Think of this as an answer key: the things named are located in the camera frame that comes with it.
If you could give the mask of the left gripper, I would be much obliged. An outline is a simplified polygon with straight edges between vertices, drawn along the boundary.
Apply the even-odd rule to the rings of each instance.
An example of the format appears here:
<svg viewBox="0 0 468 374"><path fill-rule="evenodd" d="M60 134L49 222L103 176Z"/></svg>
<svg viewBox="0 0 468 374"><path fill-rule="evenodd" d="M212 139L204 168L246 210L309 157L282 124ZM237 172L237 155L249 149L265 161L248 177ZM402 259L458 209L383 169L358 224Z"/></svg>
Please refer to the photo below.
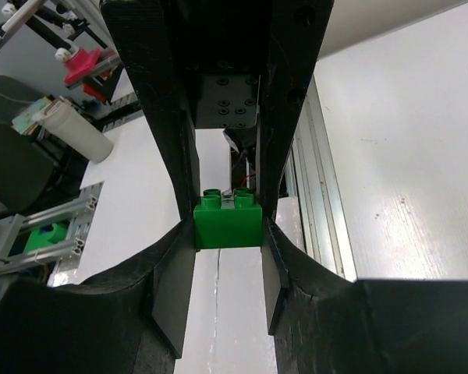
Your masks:
<svg viewBox="0 0 468 374"><path fill-rule="evenodd" d="M332 2L102 1L100 10L165 162L180 217L192 215L200 189L193 125L254 127L259 91L257 199L263 215L275 217Z"/></svg>

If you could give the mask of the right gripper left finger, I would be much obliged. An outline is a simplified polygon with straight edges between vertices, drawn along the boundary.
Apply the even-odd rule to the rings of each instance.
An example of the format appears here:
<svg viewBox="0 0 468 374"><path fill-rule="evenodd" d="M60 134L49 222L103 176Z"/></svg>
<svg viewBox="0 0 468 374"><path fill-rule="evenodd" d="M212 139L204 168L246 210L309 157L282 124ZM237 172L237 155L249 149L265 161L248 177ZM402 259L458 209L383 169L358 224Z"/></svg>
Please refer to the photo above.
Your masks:
<svg viewBox="0 0 468 374"><path fill-rule="evenodd" d="M171 373L183 353L192 218L82 284L0 276L0 373Z"/></svg>

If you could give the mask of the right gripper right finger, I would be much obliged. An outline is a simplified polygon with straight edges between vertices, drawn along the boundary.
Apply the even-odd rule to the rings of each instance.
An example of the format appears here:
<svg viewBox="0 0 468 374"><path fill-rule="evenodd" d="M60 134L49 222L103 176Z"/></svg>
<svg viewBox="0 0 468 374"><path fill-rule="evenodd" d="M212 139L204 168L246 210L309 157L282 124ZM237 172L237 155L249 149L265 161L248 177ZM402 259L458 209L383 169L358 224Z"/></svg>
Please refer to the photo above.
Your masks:
<svg viewBox="0 0 468 374"><path fill-rule="evenodd" d="M263 223L280 373L468 373L468 280L347 281Z"/></svg>

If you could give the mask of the green lego brick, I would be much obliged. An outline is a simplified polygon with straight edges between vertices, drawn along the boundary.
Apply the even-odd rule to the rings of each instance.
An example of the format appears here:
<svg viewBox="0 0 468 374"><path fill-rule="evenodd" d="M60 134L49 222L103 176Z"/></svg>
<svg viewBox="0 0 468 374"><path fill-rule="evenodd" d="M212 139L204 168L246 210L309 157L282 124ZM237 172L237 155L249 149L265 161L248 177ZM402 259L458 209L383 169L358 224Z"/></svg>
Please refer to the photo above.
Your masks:
<svg viewBox="0 0 468 374"><path fill-rule="evenodd" d="M205 189L193 218L198 250L262 244L262 208L248 188L235 189L229 195L219 189Z"/></svg>

